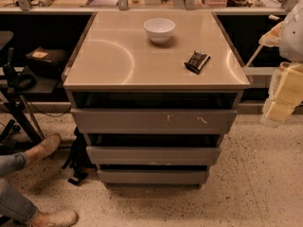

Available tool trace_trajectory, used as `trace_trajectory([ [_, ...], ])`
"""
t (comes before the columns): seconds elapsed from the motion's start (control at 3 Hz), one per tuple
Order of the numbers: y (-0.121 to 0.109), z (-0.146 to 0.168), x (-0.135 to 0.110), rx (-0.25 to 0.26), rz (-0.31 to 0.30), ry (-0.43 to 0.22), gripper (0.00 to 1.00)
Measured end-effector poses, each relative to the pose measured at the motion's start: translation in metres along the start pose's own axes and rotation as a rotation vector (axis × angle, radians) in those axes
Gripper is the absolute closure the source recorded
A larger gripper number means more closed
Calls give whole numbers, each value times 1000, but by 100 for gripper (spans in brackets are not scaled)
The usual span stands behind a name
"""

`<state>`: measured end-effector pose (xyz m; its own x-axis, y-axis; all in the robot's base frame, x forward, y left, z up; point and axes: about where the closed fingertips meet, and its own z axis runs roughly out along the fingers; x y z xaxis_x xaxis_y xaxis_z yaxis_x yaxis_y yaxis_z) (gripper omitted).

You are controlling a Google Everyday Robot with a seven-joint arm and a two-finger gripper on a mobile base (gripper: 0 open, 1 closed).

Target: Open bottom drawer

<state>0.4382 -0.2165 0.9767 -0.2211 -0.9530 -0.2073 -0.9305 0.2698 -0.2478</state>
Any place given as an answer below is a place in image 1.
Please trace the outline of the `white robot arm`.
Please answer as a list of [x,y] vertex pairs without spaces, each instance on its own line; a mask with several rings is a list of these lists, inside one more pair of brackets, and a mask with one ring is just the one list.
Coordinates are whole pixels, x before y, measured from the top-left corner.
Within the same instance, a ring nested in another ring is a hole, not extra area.
[[303,0],[298,0],[285,19],[262,35],[258,43],[277,46],[279,55],[288,60],[272,75],[269,97],[262,109],[261,123],[275,128],[303,102]]

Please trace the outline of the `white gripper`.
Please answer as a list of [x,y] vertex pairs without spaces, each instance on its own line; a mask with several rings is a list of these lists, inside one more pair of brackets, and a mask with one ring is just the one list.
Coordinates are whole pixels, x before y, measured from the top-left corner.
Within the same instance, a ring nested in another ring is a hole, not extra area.
[[302,102],[302,69],[300,67],[277,69],[271,79],[269,97],[262,109],[262,124],[272,128],[283,124]]

